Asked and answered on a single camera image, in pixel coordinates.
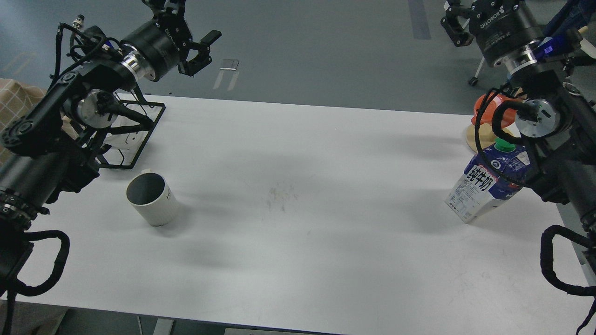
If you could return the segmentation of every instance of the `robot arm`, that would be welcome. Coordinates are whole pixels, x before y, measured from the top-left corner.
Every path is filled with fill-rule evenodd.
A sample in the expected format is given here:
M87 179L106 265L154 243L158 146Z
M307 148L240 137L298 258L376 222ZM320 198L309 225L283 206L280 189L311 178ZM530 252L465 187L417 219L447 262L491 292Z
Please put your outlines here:
M115 40L97 27L85 32L65 27L94 44L87 46L84 59L54 78L38 105L1 135L4 147L16 155L0 169L0 296L7 290L39 295L58 281L68 255L68 238L61 232L25 232L31 221L49 213L43 205L56 201L61 191L79 192L99 176L95 158L107 134L153 127L150 118L121 105L114 91L130 91L144 77L158 81L177 65L181 73L193 76L211 63L210 46L221 32L213 30L199 43L193 42L184 20L184 0L143 2L154 17L117 46L107 44ZM187 61L191 49L198 54ZM62 131L61 112L85 129L78 139ZM138 125L112 128L117 116ZM17 275L32 251L32 241L42 238L59 238L63 248L48 282L31 288Z
M523 103L501 104L492 121L497 136L523 145L529 154L531 170L524 186L534 190L543 201L571 202L588 236L561 226L548 228L542 235L544 277L569 294L596 296L596 287L565 284L552 270L552 239L562 235L588 249L586 259L596 272L596 113L567 79L574 66L572 53L579 49L581 35L568 30L541 44L541 29L521 0L478 0L470 8L473 12L463 10L459 1L449 1L449 5L441 23L454 44L464 46L472 36L476 38L489 66L504 64L510 75L507 86L512 91L521 88L527 95ZM458 16L470 19L470 33L463 31ZM499 127L508 108L517 110L520 138Z

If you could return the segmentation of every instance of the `plaid fabric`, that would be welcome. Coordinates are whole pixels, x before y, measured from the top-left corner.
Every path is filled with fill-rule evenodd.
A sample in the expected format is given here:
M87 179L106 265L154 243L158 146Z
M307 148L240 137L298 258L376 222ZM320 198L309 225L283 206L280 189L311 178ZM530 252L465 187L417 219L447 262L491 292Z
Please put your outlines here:
M24 116L33 106L44 97L45 90L26 85L12 79L0 78L0 131L3 131L12 121ZM64 119L62 129L71 137L76 138L76 132ZM0 166L13 154L0 145Z

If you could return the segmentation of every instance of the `white table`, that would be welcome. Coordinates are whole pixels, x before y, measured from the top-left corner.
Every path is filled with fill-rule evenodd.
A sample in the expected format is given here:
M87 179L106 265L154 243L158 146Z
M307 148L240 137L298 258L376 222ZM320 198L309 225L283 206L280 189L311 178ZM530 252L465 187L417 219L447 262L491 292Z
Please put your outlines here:
M72 247L58 285L19 300L364 335L572 334L588 312L540 273L553 204L523 190L466 225L443 203L469 116L149 98L167 110L135 170L103 170L34 222ZM145 168L184 204L165 227L126 203ZM584 285L570 243L555 248ZM20 278L43 281L56 250L38 243Z

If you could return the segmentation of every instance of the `white mug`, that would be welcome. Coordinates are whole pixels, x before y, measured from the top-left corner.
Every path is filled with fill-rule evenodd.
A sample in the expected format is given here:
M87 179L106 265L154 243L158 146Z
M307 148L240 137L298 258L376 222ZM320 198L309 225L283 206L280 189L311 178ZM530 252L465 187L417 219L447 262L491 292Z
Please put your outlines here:
M166 180L151 169L143 170L128 183L126 198L155 227L174 220L180 208Z

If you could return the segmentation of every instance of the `gray floor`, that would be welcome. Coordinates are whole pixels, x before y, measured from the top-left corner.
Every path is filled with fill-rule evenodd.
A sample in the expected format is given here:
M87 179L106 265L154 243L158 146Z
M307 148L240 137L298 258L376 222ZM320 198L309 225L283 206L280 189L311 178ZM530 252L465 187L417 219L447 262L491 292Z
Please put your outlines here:
M140 1L2 1L0 77L47 87L54 68L58 21L78 14L86 26L124 37L150 18ZM528 0L546 23L563 0ZM505 79L504 69L485 68L477 87L467 85L480 52L455 48L439 25L443 1L395 0L203 0L189 1L187 22L195 39L212 29L223 37L213 64L195 77L171 71L160 82L141 82L145 93L272 103L472 114L474 101ZM225 58L240 61L214 89ZM64 57L64 64L71 61ZM574 80L596 98L596 67L578 69ZM561 207L566 221L576 221ZM152 332L154 318L142 318ZM179 324L174 334L223 334L223 326ZM60 334L137 334L131 315L70 311Z

